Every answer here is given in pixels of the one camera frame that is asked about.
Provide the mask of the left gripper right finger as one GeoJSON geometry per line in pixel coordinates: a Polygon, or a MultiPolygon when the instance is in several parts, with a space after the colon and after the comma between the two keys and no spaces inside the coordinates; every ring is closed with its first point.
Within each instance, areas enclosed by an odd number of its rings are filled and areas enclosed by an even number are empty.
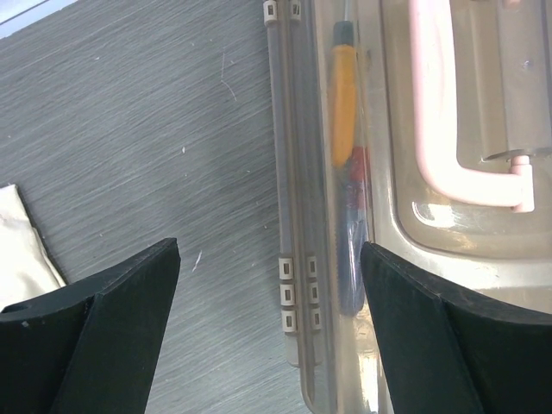
{"type": "Polygon", "coordinates": [[[361,271],[395,412],[550,412],[548,312],[490,298],[371,242],[361,271]]]}

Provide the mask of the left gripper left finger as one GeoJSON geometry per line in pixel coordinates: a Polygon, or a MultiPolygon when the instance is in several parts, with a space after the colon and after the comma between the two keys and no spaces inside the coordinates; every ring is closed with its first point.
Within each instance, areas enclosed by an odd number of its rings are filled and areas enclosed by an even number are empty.
{"type": "Polygon", "coordinates": [[[176,239],[1,312],[3,413],[143,413],[179,279],[176,239]]]}

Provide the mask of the blue handled screwdriver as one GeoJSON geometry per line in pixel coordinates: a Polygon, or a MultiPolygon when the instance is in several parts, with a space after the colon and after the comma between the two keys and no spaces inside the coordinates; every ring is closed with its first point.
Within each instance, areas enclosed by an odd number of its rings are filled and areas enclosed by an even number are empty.
{"type": "Polygon", "coordinates": [[[367,241],[367,149],[354,147],[337,171],[337,284],[340,312],[357,315],[366,299],[361,275],[361,250],[367,241]]]}

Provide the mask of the brown translucent toolbox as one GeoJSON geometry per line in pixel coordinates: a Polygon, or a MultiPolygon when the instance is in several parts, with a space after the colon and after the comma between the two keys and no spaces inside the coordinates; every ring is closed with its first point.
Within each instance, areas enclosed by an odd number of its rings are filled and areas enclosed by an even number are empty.
{"type": "MultiPolygon", "coordinates": [[[[338,297],[331,50],[343,2],[263,3],[281,322],[311,412],[397,413],[367,294],[353,317],[338,297]]],[[[352,4],[363,246],[551,315],[550,2],[352,4]]]]}

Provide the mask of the yellow handled tool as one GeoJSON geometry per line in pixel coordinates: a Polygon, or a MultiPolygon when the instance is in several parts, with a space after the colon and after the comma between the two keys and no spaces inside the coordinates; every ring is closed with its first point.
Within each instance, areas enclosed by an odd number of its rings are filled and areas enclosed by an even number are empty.
{"type": "Polygon", "coordinates": [[[354,8],[343,2],[343,18],[333,28],[332,164],[343,167],[352,155],[356,122],[354,8]]]}

